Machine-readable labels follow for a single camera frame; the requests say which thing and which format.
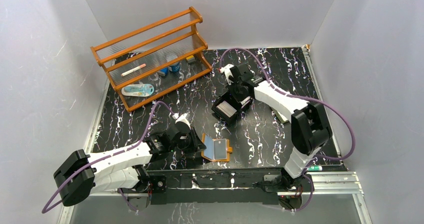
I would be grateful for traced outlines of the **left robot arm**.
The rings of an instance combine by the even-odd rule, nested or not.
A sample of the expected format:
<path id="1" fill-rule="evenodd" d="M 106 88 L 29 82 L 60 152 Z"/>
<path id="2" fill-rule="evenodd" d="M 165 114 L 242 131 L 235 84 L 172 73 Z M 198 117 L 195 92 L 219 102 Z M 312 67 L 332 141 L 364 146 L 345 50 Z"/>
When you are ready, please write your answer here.
<path id="1" fill-rule="evenodd" d="M 150 191 L 157 187 L 159 178 L 149 177 L 145 165 L 177 150 L 192 154 L 206 148 L 184 113 L 165 131 L 154 132 L 132 145 L 98 153 L 79 149 L 53 174 L 60 203 L 74 206 L 91 194 L 110 190 Z"/>

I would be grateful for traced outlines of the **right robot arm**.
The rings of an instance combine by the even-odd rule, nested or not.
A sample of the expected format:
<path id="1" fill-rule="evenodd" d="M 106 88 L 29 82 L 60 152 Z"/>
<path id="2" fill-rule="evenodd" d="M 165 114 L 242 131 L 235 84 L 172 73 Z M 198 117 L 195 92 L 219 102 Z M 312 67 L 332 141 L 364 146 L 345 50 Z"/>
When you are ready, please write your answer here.
<path id="1" fill-rule="evenodd" d="M 256 100 L 290 123 L 293 149 L 279 181 L 286 190 L 295 191 L 302 183 L 301 176 L 308 163 L 333 136 L 324 105 L 290 97 L 273 82 L 254 75 L 246 64 L 227 64 L 218 71 L 225 76 L 226 86 L 212 111 L 220 119 L 228 124 L 234 122 Z"/>

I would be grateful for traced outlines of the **black card tray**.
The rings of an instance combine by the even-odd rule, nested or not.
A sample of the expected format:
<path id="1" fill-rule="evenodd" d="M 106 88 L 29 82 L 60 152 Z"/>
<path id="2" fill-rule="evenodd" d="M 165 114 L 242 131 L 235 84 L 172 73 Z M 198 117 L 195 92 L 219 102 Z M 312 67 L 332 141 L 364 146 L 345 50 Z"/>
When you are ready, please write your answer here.
<path id="1" fill-rule="evenodd" d="M 215 100 L 211 110 L 218 119 L 225 121 L 228 125 L 232 125 L 241 113 L 250 107 L 252 102 L 253 99 L 250 96 L 239 102 L 227 90 Z"/>

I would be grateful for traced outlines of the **orange card holder wallet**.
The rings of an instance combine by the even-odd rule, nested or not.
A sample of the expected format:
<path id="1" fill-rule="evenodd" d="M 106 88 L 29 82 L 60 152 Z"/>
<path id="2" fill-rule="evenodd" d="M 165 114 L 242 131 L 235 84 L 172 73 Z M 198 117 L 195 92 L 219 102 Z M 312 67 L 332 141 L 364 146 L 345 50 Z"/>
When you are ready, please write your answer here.
<path id="1" fill-rule="evenodd" d="M 202 134 L 202 143 L 205 149 L 201 151 L 201 156 L 211 162 L 229 162 L 233 148 L 230 140 L 226 138 L 213 139 L 205 133 Z"/>

